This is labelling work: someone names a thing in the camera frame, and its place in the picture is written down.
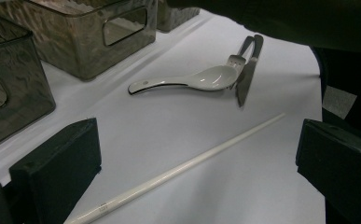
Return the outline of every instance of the rippled plastic container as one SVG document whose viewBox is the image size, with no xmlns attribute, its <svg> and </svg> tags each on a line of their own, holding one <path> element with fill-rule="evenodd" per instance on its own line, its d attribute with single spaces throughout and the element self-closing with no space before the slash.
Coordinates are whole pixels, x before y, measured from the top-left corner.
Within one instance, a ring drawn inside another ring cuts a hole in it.
<svg viewBox="0 0 361 224">
<path fill-rule="evenodd" d="M 171 8 L 166 0 L 159 0 L 157 29 L 171 32 L 174 28 L 200 14 L 197 7 Z"/>
<path fill-rule="evenodd" d="M 55 109 L 32 36 L 0 18 L 0 142 Z"/>
<path fill-rule="evenodd" d="M 40 59 L 90 80 L 155 41 L 157 0 L 13 0 L 0 15 L 34 32 Z"/>
</svg>

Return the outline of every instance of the transparent storage bin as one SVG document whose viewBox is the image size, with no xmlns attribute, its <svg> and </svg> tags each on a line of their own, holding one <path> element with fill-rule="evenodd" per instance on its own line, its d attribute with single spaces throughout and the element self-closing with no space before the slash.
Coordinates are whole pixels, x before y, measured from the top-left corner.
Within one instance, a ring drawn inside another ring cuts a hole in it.
<svg viewBox="0 0 361 224">
<path fill-rule="evenodd" d="M 90 80 L 155 41 L 157 0 L 13 0 L 0 15 L 34 32 L 38 55 Z"/>
<path fill-rule="evenodd" d="M 0 142 L 55 109 L 32 36 L 0 18 Z"/>
<path fill-rule="evenodd" d="M 171 8 L 166 0 L 159 0 L 157 29 L 171 32 L 174 28 L 200 14 L 197 7 Z"/>
</svg>

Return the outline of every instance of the white chopstick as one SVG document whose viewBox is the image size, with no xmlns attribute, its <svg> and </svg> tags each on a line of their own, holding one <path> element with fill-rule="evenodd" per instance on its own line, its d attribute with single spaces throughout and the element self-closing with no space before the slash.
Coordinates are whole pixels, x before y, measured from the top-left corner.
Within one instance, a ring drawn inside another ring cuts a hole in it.
<svg viewBox="0 0 361 224">
<path fill-rule="evenodd" d="M 128 203 L 128 202 L 132 201 L 133 199 L 142 196 L 146 192 L 156 188 L 157 186 L 165 183 L 166 181 L 174 178 L 175 176 L 184 173 L 185 171 L 198 165 L 199 163 L 206 161 L 207 159 L 220 153 L 224 149 L 233 146 L 234 144 L 236 144 L 239 141 L 243 140 L 244 138 L 250 136 L 251 134 L 256 133 L 256 132 L 260 131 L 261 129 L 273 124 L 275 121 L 281 119 L 284 116 L 285 116 L 285 114 L 282 113 L 272 119 L 269 119 L 269 120 L 257 125 L 256 127 L 250 129 L 249 131 L 246 131 L 245 133 L 241 133 L 238 136 L 231 138 L 227 142 L 225 142 L 217 147 L 213 147 L 213 148 L 209 149 L 208 151 L 202 153 L 201 155 L 174 167 L 172 170 L 169 170 L 169 171 L 163 173 L 162 175 L 158 175 L 158 176 L 148 180 L 144 184 L 141 184 L 134 189 L 130 189 L 130 190 L 120 194 L 119 196 L 110 200 L 109 202 L 103 203 L 100 206 L 91 209 L 90 211 L 86 212 L 84 215 L 77 217 L 75 219 L 72 219 L 72 220 L 65 221 L 64 224 L 91 223 L 92 221 L 94 221 L 100 217 L 103 217 L 103 216 L 107 215 L 108 213 L 114 211 L 115 209 L 121 207 L 125 203 Z"/>
</svg>

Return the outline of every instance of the white tabletop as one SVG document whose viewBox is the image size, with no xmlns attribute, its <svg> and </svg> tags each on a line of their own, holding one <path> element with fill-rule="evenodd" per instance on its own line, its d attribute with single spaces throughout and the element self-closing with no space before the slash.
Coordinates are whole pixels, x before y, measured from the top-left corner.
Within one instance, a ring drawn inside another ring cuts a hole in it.
<svg viewBox="0 0 361 224">
<path fill-rule="evenodd" d="M 8 167 L 73 122 L 97 118 L 103 170 L 70 217 L 187 161 L 282 112 L 286 117 L 153 189 L 101 224 L 325 223 L 323 196 L 295 164 L 304 119 L 321 119 L 317 62 L 308 47 L 264 36 L 244 108 L 235 90 L 164 87 L 130 96 L 147 77 L 189 75 L 224 64 L 254 33 L 202 11 L 91 82 L 43 63 L 57 108 L 0 144 Z"/>
</svg>

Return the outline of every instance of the white spoon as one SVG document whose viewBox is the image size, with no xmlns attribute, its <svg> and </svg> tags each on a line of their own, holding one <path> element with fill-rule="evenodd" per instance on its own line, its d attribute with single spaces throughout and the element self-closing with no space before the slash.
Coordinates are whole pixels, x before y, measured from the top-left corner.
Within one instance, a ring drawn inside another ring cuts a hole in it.
<svg viewBox="0 0 361 224">
<path fill-rule="evenodd" d="M 234 67 L 219 65 L 184 77 L 153 77 L 133 82 L 130 95 L 159 86 L 187 86 L 202 91 L 218 91 L 232 85 L 238 77 Z"/>
</svg>

